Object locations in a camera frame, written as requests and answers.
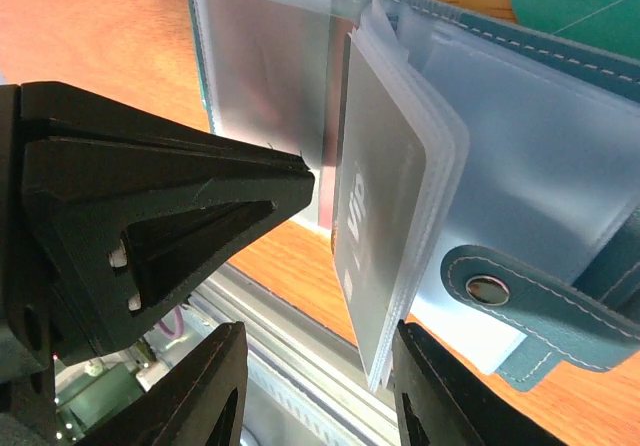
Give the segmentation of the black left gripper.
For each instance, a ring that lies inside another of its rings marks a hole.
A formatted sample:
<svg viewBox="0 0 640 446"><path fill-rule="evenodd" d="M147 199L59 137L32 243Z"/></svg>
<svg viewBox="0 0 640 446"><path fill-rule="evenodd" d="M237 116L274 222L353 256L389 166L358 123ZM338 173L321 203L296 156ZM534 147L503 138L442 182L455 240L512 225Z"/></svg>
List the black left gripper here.
<svg viewBox="0 0 640 446"><path fill-rule="evenodd" d="M54 354L124 349L231 256L304 209L314 177L230 156L95 141L95 96L1 89L1 442L54 439Z"/></svg>

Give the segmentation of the black VIP card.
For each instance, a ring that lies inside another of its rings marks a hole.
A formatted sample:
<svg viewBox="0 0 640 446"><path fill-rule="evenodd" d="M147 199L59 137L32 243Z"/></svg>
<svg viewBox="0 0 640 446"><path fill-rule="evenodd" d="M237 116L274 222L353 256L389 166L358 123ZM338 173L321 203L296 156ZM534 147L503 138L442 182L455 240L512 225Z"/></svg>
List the black VIP card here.
<svg viewBox="0 0 640 446"><path fill-rule="evenodd" d="M426 168L423 142L397 104L388 69L369 41L352 35L333 253L371 383L386 357L380 342Z"/></svg>

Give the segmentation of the teal leather card holder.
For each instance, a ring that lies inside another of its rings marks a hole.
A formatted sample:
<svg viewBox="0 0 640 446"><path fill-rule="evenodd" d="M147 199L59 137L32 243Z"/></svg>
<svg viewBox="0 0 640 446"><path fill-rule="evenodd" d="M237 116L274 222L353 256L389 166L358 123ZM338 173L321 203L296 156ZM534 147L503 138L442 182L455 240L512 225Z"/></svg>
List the teal leather card holder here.
<svg viewBox="0 0 640 446"><path fill-rule="evenodd" d="M212 131L205 0L188 0ZM527 391L639 350L639 63L437 0L333 0L336 164L352 35L397 79L426 168L371 389L418 317Z"/></svg>

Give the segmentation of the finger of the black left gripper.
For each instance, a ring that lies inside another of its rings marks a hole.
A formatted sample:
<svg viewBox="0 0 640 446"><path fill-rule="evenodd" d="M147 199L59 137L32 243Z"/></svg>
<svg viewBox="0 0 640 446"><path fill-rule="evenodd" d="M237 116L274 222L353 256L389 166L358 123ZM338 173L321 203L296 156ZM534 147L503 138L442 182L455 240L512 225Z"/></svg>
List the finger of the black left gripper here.
<svg viewBox="0 0 640 446"><path fill-rule="evenodd" d="M43 122L51 135L211 153L282 170L308 169L294 154L202 132L66 83L29 82L20 89L21 118Z"/></svg>

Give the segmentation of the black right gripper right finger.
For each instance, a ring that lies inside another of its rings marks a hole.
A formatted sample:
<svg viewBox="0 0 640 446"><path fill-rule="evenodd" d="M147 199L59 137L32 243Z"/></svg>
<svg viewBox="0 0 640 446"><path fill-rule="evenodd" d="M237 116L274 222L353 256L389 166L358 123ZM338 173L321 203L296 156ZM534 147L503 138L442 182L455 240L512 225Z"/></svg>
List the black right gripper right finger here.
<svg viewBox="0 0 640 446"><path fill-rule="evenodd" d="M416 323L401 321L392 345L403 445L561 445L497 396Z"/></svg>

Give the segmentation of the red card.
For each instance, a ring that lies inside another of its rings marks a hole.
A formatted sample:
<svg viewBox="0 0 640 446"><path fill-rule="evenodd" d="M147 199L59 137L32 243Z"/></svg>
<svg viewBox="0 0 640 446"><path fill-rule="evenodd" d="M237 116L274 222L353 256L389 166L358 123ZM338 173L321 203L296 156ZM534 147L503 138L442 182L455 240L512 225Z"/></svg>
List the red card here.
<svg viewBox="0 0 640 446"><path fill-rule="evenodd" d="M316 178L298 216L330 228L336 164L333 0L205 0L216 132L301 156Z"/></svg>

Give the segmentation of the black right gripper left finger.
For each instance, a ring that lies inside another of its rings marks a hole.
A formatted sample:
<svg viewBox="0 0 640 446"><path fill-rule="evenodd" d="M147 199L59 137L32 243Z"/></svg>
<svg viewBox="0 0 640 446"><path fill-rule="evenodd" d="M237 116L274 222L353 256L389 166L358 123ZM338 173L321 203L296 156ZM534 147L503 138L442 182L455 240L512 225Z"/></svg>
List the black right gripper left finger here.
<svg viewBox="0 0 640 446"><path fill-rule="evenodd" d="M242 322L223 323L81 445L238 445L248 366Z"/></svg>

